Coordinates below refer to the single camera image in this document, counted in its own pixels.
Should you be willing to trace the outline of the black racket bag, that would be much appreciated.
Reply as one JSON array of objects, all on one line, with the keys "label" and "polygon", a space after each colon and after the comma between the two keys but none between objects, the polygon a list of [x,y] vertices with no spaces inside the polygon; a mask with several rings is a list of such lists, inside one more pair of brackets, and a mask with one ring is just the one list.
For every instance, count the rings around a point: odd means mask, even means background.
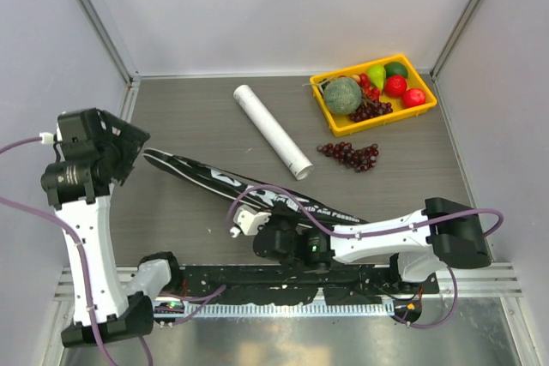
[{"label": "black racket bag", "polygon": [[[220,170],[211,165],[184,156],[163,152],[155,148],[144,150],[142,157],[154,167],[169,173],[181,180],[191,182],[203,189],[215,193],[229,201],[234,201],[245,190],[261,185],[261,181]],[[313,215],[322,225],[331,228],[334,225],[362,225],[364,219],[345,213],[333,207],[328,207],[320,201],[292,191],[291,194]],[[244,197],[243,203],[254,210],[269,210],[276,203],[283,202],[288,208],[297,212],[299,209],[287,195],[278,194],[270,189],[261,189]]]}]

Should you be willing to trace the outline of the white shuttlecock tube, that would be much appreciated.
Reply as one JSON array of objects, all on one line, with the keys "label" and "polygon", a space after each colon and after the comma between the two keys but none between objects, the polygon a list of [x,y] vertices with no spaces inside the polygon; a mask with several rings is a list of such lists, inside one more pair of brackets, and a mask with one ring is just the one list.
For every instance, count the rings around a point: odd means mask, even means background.
[{"label": "white shuttlecock tube", "polygon": [[314,165],[252,89],[248,85],[241,85],[234,90],[233,97],[293,177],[298,181],[307,178]]}]

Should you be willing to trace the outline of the yellow plastic tray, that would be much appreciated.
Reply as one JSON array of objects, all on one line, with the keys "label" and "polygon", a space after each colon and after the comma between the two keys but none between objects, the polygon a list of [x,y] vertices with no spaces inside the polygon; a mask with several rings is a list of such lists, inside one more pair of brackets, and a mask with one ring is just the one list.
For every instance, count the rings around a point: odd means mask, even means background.
[{"label": "yellow plastic tray", "polygon": [[[380,97],[381,101],[384,103],[391,103],[392,105],[393,111],[389,114],[366,119],[361,122],[353,122],[348,115],[335,115],[329,111],[328,107],[324,103],[322,96],[323,90],[318,86],[322,80],[332,81],[333,79],[339,78],[341,75],[345,75],[347,77],[352,75],[360,75],[362,73],[366,73],[366,70],[368,70],[371,66],[377,64],[384,66],[387,63],[393,62],[401,63],[407,69],[407,84],[411,88],[421,89],[425,93],[425,103],[423,105],[405,108],[401,103],[401,99],[391,98],[382,93]],[[404,54],[396,54],[393,56],[360,63],[354,66],[345,67],[343,69],[336,69],[318,75],[313,75],[309,79],[309,83],[312,88],[312,95],[317,100],[329,129],[335,137],[352,135],[377,126],[383,126],[410,117],[417,117],[437,106],[436,96],[426,85],[425,81],[419,75],[419,72]]]}]

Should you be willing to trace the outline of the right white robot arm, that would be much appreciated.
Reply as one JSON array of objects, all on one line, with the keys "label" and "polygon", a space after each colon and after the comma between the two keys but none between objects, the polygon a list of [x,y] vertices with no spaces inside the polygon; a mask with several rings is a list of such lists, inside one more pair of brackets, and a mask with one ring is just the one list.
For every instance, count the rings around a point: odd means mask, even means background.
[{"label": "right white robot arm", "polygon": [[326,273],[367,257],[389,255],[389,285],[407,292],[438,270],[489,267],[479,209],[444,198],[396,219],[361,225],[317,226],[298,231],[297,215],[277,213],[254,236],[253,250],[264,259]]}]

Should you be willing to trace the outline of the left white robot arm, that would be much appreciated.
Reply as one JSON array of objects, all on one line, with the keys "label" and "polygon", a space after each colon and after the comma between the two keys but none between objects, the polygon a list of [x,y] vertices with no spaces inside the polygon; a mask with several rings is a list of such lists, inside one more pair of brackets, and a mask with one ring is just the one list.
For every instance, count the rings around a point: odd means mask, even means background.
[{"label": "left white robot arm", "polygon": [[146,131],[96,108],[66,112],[52,138],[56,159],[40,179],[63,223],[74,291],[73,320],[61,333],[66,348],[142,338],[154,328],[154,299],[183,285],[177,258],[157,252],[142,258],[123,285],[110,231],[112,190],[134,169]]}]

